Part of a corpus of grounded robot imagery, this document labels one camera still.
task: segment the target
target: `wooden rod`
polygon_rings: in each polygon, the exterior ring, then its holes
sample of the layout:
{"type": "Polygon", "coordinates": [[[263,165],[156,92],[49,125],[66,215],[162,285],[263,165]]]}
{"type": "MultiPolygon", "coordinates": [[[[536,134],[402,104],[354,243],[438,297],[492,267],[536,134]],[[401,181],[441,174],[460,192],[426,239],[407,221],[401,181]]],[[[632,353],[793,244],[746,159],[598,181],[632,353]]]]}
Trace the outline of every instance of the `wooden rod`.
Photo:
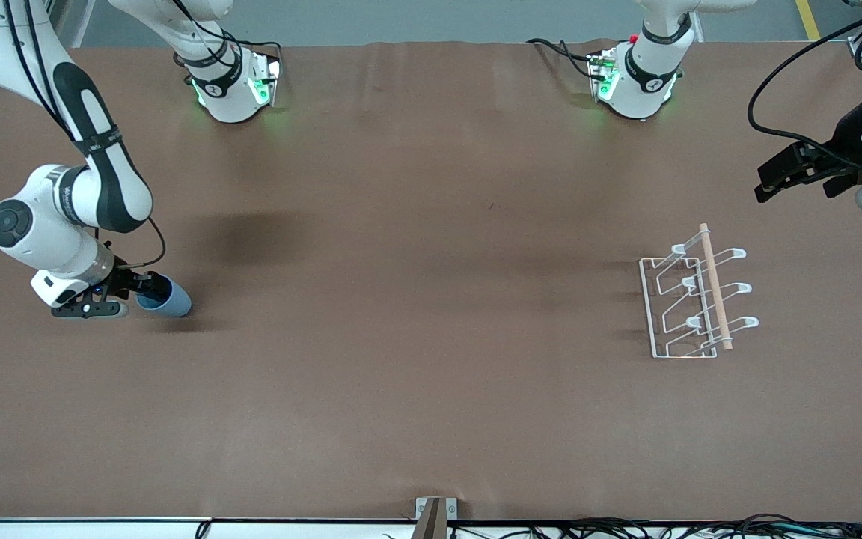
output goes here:
{"type": "Polygon", "coordinates": [[[718,278],[718,264],[714,261],[714,248],[711,246],[711,229],[707,228],[705,222],[701,222],[700,232],[704,261],[707,264],[707,279],[711,281],[711,296],[714,297],[714,311],[718,317],[718,331],[721,332],[724,350],[733,350],[730,328],[727,327],[727,311],[724,310],[724,296],[721,293],[721,280],[718,278]]]}

